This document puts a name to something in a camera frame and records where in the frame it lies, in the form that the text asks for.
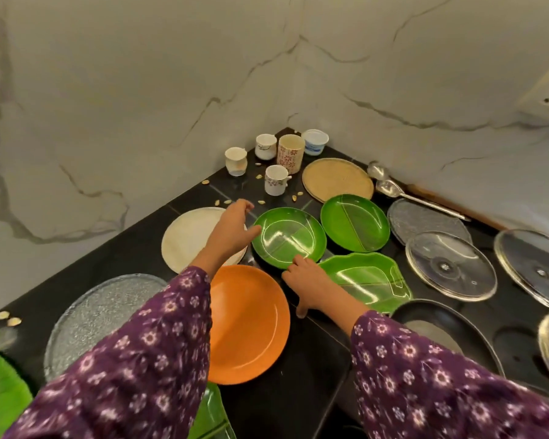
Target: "hand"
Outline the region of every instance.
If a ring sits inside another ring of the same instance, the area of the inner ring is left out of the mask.
[[[297,317],[307,316],[307,310],[322,311],[324,301],[330,293],[337,292],[336,285],[312,259],[296,255],[288,270],[283,273],[283,280],[299,296]]]
[[[216,254],[225,262],[248,246],[262,230],[260,225],[255,225],[248,230],[244,229],[246,214],[253,208],[254,205],[244,199],[239,199],[228,206],[211,232],[204,249]]]

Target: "purple floral sleeve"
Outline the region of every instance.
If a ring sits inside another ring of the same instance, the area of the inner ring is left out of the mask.
[[[207,384],[210,328],[207,275],[189,267],[46,385],[4,439],[186,438]]]
[[[394,320],[369,311],[351,339],[370,438],[549,439],[538,395]]]

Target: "orange plate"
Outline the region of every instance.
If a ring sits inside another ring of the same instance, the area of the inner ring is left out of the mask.
[[[241,384],[263,374],[289,337],[291,315],[283,290],[265,272],[222,266],[211,282],[210,375],[216,384]]]

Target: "metal spoon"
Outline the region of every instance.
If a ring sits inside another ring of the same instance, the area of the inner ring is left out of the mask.
[[[417,203],[420,203],[421,205],[428,206],[429,208],[433,208],[438,211],[444,212],[446,214],[453,215],[454,217],[457,217],[458,219],[461,219],[461,220],[465,220],[466,222],[470,221],[468,217],[466,217],[463,214],[460,214],[459,212],[454,211],[453,209],[446,208],[445,206],[438,205],[428,200],[423,200],[421,198],[417,198],[412,195],[406,194],[405,191],[403,191],[403,189],[398,184],[396,184],[393,180],[377,181],[376,191],[381,192],[387,195],[388,197],[392,197],[392,198],[404,197],[413,202],[417,202]]]
[[[377,180],[390,179],[388,170],[376,160],[373,160],[372,162],[368,163],[368,168],[366,169],[366,172],[369,177],[375,178]]]

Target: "cup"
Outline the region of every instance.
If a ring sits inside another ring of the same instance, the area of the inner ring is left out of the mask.
[[[289,171],[281,165],[271,165],[264,173],[264,190],[269,195],[282,195],[291,179]]]
[[[319,155],[329,141],[329,135],[319,129],[309,129],[301,134],[305,140],[305,154]]]
[[[231,147],[227,149],[225,152],[226,169],[231,176],[240,177],[244,175],[248,166],[247,154],[244,148]]]
[[[301,169],[303,153],[305,152],[305,140],[295,134],[282,136],[278,140],[277,164],[284,166],[289,174],[297,174]]]
[[[260,134],[256,138],[254,154],[261,160],[272,160],[276,157],[276,137],[272,134]]]

